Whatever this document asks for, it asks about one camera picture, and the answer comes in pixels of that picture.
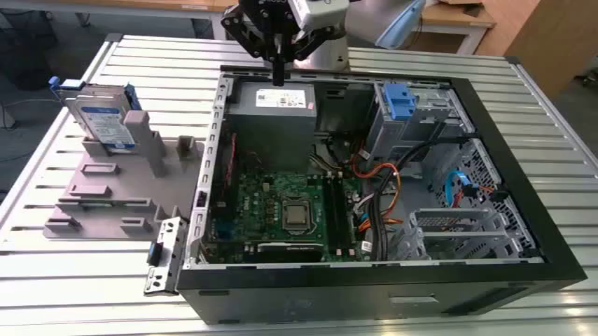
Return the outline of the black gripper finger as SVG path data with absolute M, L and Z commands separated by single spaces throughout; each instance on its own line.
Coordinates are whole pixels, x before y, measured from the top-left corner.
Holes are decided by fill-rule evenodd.
M 304 32 L 292 42 L 281 35 L 279 43 L 280 86 L 284 85 L 285 71 L 292 67 L 308 70 L 344 70 L 344 29 L 324 27 Z
M 264 32 L 257 35 L 244 23 L 244 12 L 240 6 L 231 6 L 220 20 L 228 35 L 253 58 L 263 58 L 272 65 L 272 84 L 280 86 L 280 61 L 276 51 L 273 35 Z

